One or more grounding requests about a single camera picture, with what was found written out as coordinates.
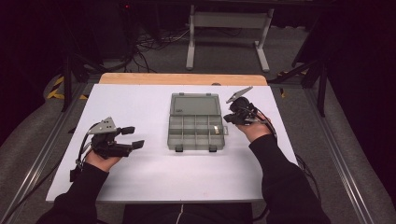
black wire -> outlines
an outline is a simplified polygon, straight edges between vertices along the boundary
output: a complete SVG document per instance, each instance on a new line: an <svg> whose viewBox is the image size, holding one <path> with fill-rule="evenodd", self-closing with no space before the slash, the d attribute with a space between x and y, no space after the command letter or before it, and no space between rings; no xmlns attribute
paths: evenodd
<svg viewBox="0 0 396 224"><path fill-rule="evenodd" d="M253 111L248 110L248 109L246 109L246 108L244 108L244 107L238 106L238 108L239 108L239 109L246 110L247 112L249 112L250 114L254 115L256 118L258 118L258 119L261 120L261 121L266 121L266 120L267 120L268 122L265 122L264 125L267 126L267 128L270 130L272 136L273 136L273 137L275 138L275 140L277 141L277 135L276 135L276 130L275 130L274 126L272 125L271 121L270 121L267 117L265 117L265 115L260 111L260 109L257 109L257 108L256 108L260 113L262 113L262 115L264 116L264 119L260 118L259 115L257 115L257 114L254 113Z"/></svg>
<svg viewBox="0 0 396 224"><path fill-rule="evenodd" d="M320 195L320 190L318 187L318 182L317 180L314 178L314 176L312 175L311 170L309 169L308 165L306 165L305 161L303 160L303 158L301 158L299 155L294 154L296 156L297 162L299 163L299 165L301 166L300 168L304 171L304 173L314 182L315 188L317 190L317 196L318 196L318 200L321 203L321 195Z"/></svg>
<svg viewBox="0 0 396 224"><path fill-rule="evenodd" d="M216 29L216 30L219 31L219 32L221 32L221 33L224 33L224 34L226 34L226 35L229 35L229 36L238 36L238 35L240 35L241 32L242 32L242 28L239 28L239 29L238 29L238 32L237 32L236 34L230 34L230 33L226 32L225 29L223 29L223 28L218 28L218 29Z"/></svg>

tripod leg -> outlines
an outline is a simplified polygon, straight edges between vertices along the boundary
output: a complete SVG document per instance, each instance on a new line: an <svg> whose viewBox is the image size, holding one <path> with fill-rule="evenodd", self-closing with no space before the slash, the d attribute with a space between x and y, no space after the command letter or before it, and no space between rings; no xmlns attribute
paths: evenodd
<svg viewBox="0 0 396 224"><path fill-rule="evenodd" d="M318 90L318 110L320 115L324 118L324 96L326 94L326 82L327 82L327 69L326 65L321 66L322 72L319 80L319 90Z"/></svg>
<svg viewBox="0 0 396 224"><path fill-rule="evenodd" d="M72 73L70 70L70 57L64 56L64 108L62 112L66 111L72 101Z"/></svg>
<svg viewBox="0 0 396 224"><path fill-rule="evenodd" d="M275 84L282 83L283 81L285 81L285 80L287 80L287 79L289 79L289 78L291 78L291 77L294 77L294 76L300 74L301 72L305 71L306 69L310 68L310 67L311 67L312 65L314 65L316 62L317 62L317 61L313 61L313 62L311 62L311 63L302 64L302 65L300 65L300 66L298 66L298 67L292 69L291 71L289 71L289 72L288 72L286 75L284 75L284 76L277 77L277 78L274 78L274 79L271 79L271 80L267 80L267 83L275 83Z"/></svg>

white table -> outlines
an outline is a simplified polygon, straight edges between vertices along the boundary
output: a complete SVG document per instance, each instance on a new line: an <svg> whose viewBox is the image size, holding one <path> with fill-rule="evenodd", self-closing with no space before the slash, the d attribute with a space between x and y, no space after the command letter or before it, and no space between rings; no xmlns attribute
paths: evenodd
<svg viewBox="0 0 396 224"><path fill-rule="evenodd" d="M110 172L98 201L113 203L252 202L262 199L262 170L248 148L246 137L231 123L223 150L175 152L167 140L171 94L217 93L221 115L225 102L246 86L96 84L81 115L47 196L48 202L67 192L69 171L75 168L85 133L95 123L112 117L118 127L135 126L135 133L119 135L120 144L145 140L143 148L123 158ZM250 102L269 117L278 144L288 160L297 163L276 107L271 88L255 86L246 93Z"/></svg>

metal stand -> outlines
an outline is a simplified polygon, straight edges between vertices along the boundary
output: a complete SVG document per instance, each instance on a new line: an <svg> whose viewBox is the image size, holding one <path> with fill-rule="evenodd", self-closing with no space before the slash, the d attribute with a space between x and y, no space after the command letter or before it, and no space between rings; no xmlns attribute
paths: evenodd
<svg viewBox="0 0 396 224"><path fill-rule="evenodd" d="M262 29L260 41L255 41L255 49L259 56L263 72L269 72L270 68L262 49L268 30L271 25L274 10L271 8L267 13L224 13L224 12L195 12L194 5L190 10L190 43L187 52L187 70L194 66L195 52L195 27L226 27L226 28L248 28Z"/></svg>
<svg viewBox="0 0 396 224"><path fill-rule="evenodd" d="M303 71L308 69L308 72L306 73L305 77L301 81L301 85L303 88L312 88L315 82L319 80L319 88L318 88L318 110L320 112L320 115L322 117L325 117L324 115L324 97L326 93L326 82L327 82L327 68L325 63L322 60L316 60L311 63L305 63L303 65L300 65L293 70L289 71L288 73L280 73L282 76L279 76L275 79L267 80L267 83L274 83L274 84L279 84L282 83L283 81L294 77Z"/></svg>

black jacket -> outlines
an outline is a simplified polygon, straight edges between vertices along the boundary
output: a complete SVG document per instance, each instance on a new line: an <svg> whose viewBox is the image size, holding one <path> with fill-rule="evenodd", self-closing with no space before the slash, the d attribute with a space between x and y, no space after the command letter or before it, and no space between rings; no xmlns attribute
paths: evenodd
<svg viewBox="0 0 396 224"><path fill-rule="evenodd" d="M262 166L262 196L270 210L267 223L330 223L304 173L286 159L271 135L256 139L249 147ZM95 201L107 176L108 173L85 163L83 172L70 190L58 196L53 207L37 223L96 223ZM213 223L211 217L216 215L216 211L213 215L211 212L207 210L204 216L191 212L178 223L190 224L191 219L196 219L194 223ZM173 218L177 214L158 215L148 218L156 217L163 223L168 223L166 219L172 218L169 223L176 223ZM219 221L217 217L216 222L230 223L230 220L225 217L224 221Z"/></svg>

